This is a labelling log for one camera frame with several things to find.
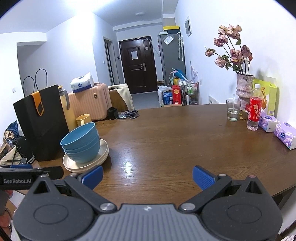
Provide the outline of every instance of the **yellow mug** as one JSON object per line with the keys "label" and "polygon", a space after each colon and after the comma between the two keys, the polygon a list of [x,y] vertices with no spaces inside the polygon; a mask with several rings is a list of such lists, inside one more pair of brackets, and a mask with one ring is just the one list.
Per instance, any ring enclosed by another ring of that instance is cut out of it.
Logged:
{"label": "yellow mug", "polygon": [[83,126],[84,124],[91,123],[90,114],[81,115],[76,118],[78,126]]}

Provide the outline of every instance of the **human hand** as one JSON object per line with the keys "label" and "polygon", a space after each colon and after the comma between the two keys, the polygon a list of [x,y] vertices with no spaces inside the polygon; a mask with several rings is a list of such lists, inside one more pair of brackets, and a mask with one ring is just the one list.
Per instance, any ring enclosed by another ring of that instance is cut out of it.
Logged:
{"label": "human hand", "polygon": [[[12,195],[12,191],[6,191],[9,196]],[[10,237],[11,230],[10,230],[10,222],[11,222],[11,213],[8,209],[5,210],[4,214],[0,216],[0,226],[5,231],[5,233]]]}

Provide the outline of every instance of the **orange strap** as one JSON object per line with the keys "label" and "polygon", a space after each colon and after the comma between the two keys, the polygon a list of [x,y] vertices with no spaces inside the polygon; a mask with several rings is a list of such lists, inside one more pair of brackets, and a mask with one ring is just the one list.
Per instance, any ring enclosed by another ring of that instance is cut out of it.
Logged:
{"label": "orange strap", "polygon": [[33,94],[31,94],[31,96],[33,96],[34,102],[35,102],[35,108],[37,110],[37,113],[39,116],[43,115],[44,112],[44,108],[43,108],[43,104],[41,101],[41,96],[39,91],[34,92]]}

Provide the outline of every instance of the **refrigerator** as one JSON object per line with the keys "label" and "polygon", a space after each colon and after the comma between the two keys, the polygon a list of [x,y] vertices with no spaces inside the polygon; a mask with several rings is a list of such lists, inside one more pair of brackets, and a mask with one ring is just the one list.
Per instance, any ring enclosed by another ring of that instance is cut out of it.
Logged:
{"label": "refrigerator", "polygon": [[172,68],[175,70],[181,70],[186,76],[186,66],[185,66],[185,57],[180,56],[179,61],[179,35],[173,34],[174,39],[173,41],[167,45],[163,42],[163,39],[166,35],[158,35],[158,44],[160,48],[160,58],[161,58],[161,65],[163,68],[163,82],[165,86],[170,86],[170,73],[173,71]]}

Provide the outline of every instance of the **vase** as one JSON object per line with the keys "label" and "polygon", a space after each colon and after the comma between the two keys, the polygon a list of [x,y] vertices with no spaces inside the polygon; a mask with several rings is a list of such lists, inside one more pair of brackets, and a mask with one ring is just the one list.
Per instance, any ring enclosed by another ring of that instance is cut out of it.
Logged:
{"label": "vase", "polygon": [[237,95],[242,102],[241,110],[246,109],[246,104],[250,104],[253,92],[253,75],[237,74]]}

